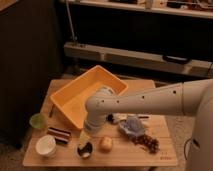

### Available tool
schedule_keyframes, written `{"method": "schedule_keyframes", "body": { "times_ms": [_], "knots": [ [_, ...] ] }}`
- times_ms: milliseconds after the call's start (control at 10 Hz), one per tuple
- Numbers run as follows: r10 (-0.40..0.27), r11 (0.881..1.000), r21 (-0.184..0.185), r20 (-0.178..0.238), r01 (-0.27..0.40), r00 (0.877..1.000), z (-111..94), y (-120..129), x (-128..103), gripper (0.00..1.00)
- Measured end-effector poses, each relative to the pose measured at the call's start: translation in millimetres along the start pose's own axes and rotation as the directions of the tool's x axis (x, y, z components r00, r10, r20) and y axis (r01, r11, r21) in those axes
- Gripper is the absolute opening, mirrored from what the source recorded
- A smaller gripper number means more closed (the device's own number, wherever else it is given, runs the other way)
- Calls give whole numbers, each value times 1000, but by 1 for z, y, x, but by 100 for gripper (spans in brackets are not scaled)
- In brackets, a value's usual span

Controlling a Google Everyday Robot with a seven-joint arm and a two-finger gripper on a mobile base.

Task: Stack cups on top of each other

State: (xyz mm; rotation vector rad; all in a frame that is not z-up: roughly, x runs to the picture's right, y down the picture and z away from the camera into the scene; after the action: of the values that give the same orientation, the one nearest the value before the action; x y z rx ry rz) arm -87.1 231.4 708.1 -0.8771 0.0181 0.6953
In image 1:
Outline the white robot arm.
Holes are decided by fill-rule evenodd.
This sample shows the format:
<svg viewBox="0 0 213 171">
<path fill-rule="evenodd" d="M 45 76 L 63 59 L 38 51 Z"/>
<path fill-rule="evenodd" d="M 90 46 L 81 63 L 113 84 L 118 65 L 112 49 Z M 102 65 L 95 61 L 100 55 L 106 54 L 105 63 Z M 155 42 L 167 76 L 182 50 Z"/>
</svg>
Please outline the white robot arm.
<svg viewBox="0 0 213 171">
<path fill-rule="evenodd" d="M 213 171 L 213 79 L 189 81 L 116 95 L 107 86 L 85 102 L 83 132 L 89 136 L 102 128 L 110 113 L 195 115 L 186 171 Z"/>
</svg>

